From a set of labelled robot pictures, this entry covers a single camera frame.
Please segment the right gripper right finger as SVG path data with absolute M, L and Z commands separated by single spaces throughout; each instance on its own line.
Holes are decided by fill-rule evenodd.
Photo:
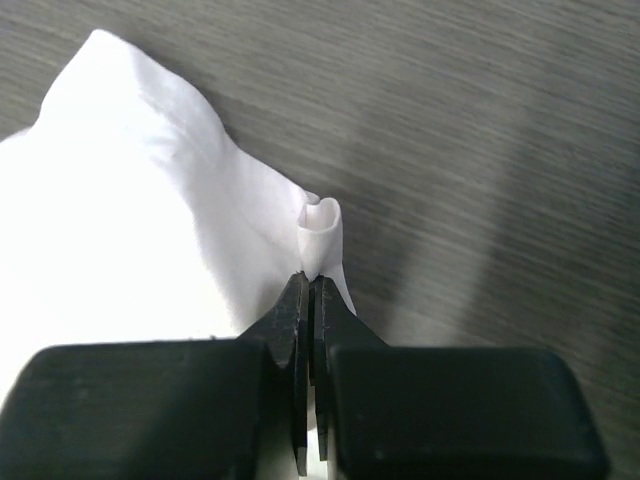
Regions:
M 555 353 L 399 347 L 336 284 L 309 291 L 319 456 L 333 479 L 605 479 L 610 461 Z

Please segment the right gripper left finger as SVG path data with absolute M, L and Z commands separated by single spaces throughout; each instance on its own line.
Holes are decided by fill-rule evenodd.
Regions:
M 5 479 L 296 479 L 307 472 L 309 283 L 234 339 L 49 347 L 1 410 Z

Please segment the white t-shirt red print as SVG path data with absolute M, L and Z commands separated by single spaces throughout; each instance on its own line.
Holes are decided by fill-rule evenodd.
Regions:
M 350 297 L 339 203 L 237 146 L 189 82 L 96 30 L 1 144 L 1 410 L 55 346 L 234 339 L 291 276 Z M 308 418 L 307 472 L 323 479 Z

